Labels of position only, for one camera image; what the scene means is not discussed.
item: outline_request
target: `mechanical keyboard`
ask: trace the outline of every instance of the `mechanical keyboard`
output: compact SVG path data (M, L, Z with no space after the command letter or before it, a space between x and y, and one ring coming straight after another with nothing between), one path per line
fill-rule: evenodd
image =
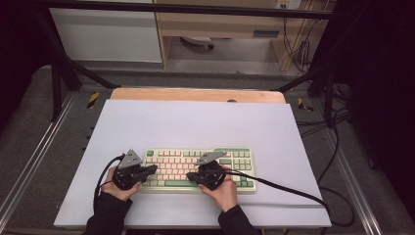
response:
M217 159L220 165L254 176L253 154L249 148L220 147L206 149L149 149L143 165L157 165L156 174L150 175L140 187L140 192L150 193L201 193L195 182L189 181L186 173L197 172L196 160L207 152L226 152ZM254 193L255 181L232 175L238 194Z

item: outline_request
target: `floor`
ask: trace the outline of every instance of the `floor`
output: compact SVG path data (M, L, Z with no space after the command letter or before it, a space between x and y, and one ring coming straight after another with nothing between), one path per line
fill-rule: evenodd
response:
M175 38L167 69L157 66L126 67L123 71L95 69L97 74L109 81L132 87L269 90L286 84L300 74L294 67L281 71L266 40L220 38L213 39L213 43L215 48L210 51ZM39 70L33 76L21 106L0 136L0 167L7 172L0 178L0 215L6 228L3 234L79 234L79 231L56 228L53 222L111 90L82 76L84 86L79 92L65 92L70 106L64 111L63 121L56 123L50 121L50 80L48 69ZM299 85L285 93L285 97L292 105L296 121L310 123L321 120L322 100L307 97L305 91L308 85L307 82ZM86 109L92 93L97 91L100 97L94 108ZM299 106L299 98L303 100L302 107ZM335 101L334 108L339 110L344 105L344 101ZM336 194L322 189L323 197L332 207L333 221L340 224L333 225L326 233L415 234L414 222L385 175L369 167L352 119L344 118L337 129L340 149L319 185L335 190L346 198L351 204L355 221L349 226L342 226L352 219L349 206ZM299 123L299 132L303 135L304 148L318 178L333 155L336 143L334 131L321 125ZM45 133L50 133L52 137L42 139ZM46 143L46 148L37 148L39 143ZM27 180L19 178L20 175L26 175ZM5 203L9 202L12 206L6 210ZM290 229L286 232L319 234L321 230ZM283 230L266 229L265 234L283 234Z

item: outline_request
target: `table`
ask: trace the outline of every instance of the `table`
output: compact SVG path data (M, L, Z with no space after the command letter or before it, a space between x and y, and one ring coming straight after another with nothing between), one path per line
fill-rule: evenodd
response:
M137 96L140 100L132 100L134 93L141 93ZM223 97L207 96L208 93ZM261 95L278 98L274 103L241 103L244 99L249 101L249 94L254 101ZM191 96L193 101L184 101L184 97ZM239 102L219 102L223 99ZM93 214L93 190L99 175L111 159L129 149L142 156L145 149L156 147L251 147L256 177L321 198L291 107L284 103L279 93L262 91L115 90L102 110L55 225L86 225ZM331 226L328 214L317 203L260 183L254 194L240 195L238 199L258 228ZM203 194L141 193L131 200L134 204L125 219L126 228L218 227L219 210Z

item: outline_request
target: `sleeve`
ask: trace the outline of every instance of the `sleeve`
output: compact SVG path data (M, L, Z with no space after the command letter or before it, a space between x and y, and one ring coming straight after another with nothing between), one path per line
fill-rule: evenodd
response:
M259 235L239 205L222 212L218 221L226 235Z
M101 192L96 211L88 219L86 230L82 235L120 235L131 205L131 200L124 202L111 194Z

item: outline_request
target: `wire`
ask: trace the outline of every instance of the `wire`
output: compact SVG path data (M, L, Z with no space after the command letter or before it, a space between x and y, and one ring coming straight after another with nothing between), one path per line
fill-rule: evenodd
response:
M337 115L338 115L338 113L339 113L340 111L343 111L343 110L345 110L345 109L346 109L346 108L342 108L342 109L337 110L337 111L335 112L335 117L334 117L334 119L336 119L336 117L337 117ZM333 161L334 161L334 160L335 160L335 158L336 158L336 154L337 154L337 152L339 151L340 139L339 139L339 132L338 132L338 129L337 129L337 127L336 127L336 122L333 122L333 130L335 131L335 135L336 135L336 146L335 146L335 152L333 153L333 155L332 155L331 159L329 160L329 163L326 165L326 167L324 168L323 172L320 174L320 177L318 177L318 179L317 179L317 184L320 184L321 179L322 179L322 178L323 178L323 176L327 173L327 170L328 170L328 169L330 168L330 166L332 165Z
M343 196L342 194L340 194L340 193L336 192L336 191L335 191L335 190L333 190L333 189L326 188L326 187L319 187L319 189L320 189L320 190L325 190L325 191L328 191L328 192L333 193L333 194L336 194L336 195L337 195L337 196L339 196L341 199L343 199L343 201L345 201L345 202L347 203L348 208L350 209L351 219L350 219L350 221L349 221L349 222L347 222L347 223L340 223L340 222L336 222L336 221L334 221L333 219L330 219L330 221L331 221L333 224L335 224L335 225L337 225L337 226L340 226L340 227L349 227L349 226L351 226L352 224L354 224L354 221L355 221L355 219L356 219L356 216L355 216L355 214L354 214L353 207L351 206L351 204L350 204L350 202L348 201L348 199L347 199L345 196Z
M105 183L101 184L101 185L100 185L100 188L101 188L102 186L104 186L104 185L108 184L108 183L111 183L111 182L113 182L113 181L112 181L112 180L110 180L110 181L107 181L107 182L105 182Z
M309 41L308 37L312 30L314 29L317 20L312 20L309 22L311 24L310 30L308 31L308 34L304 41L301 43L300 47L294 50L294 47L291 46L290 40L287 36L287 18L283 18L283 29L284 29L284 47L288 53L288 57L293 62L294 66L297 68L298 71L301 73L307 73L308 72L308 66L309 66ZM297 59L295 59L294 54L298 53Z
M310 199L312 201L315 201L315 202L319 203L321 206L323 206L326 209L327 214L330 216L330 208L324 201L322 201L321 199L319 199L317 197L314 197L312 195L303 193L302 191L298 191L296 189L288 188L288 187L270 182L270 181L262 179L262 178L253 177L253 176L242 173L241 171L238 171L238 170L235 170L235 169L226 169L224 171L220 171L220 170L200 170L200 173L225 173L225 174L230 174L230 175L237 175L237 176L247 177L249 179L256 180L260 183L263 183L263 184L268 185L270 187L273 187L275 189L279 189L279 190L282 190L282 191L285 191L285 192L296 194L296 195L305 197L307 199Z
M350 118L350 113L344 113L339 115L338 117L332 118L332 122L334 123L340 123L343 122L347 119ZM314 134L320 130L323 130L324 128L327 127L327 122L322 120L322 121L314 121L314 122L306 122L306 121L297 121L297 126L298 127L305 127L305 126L315 126L305 132L303 132L300 136L301 138L304 138L308 135Z
M111 182L111 181L109 181L109 182L106 182L106 183L104 183L104 184L101 184L101 181L103 180L105 173L107 172L107 170L110 168L110 166L111 166L111 165L112 165L115 161L121 161L121 160L124 158L124 156L125 156L125 154L122 154L121 156L118 156L118 157L114 158L113 160L111 160L111 161L107 164L107 166L104 168L103 172L101 173L100 179L98 180L98 183L97 183L97 187L95 187L95 191L94 191L94 202L93 202L94 212L95 212L95 209L97 208L97 204L98 204L98 195L100 194L100 189L101 189L101 186L102 186L102 185L104 185L104 184L106 184L106 183Z

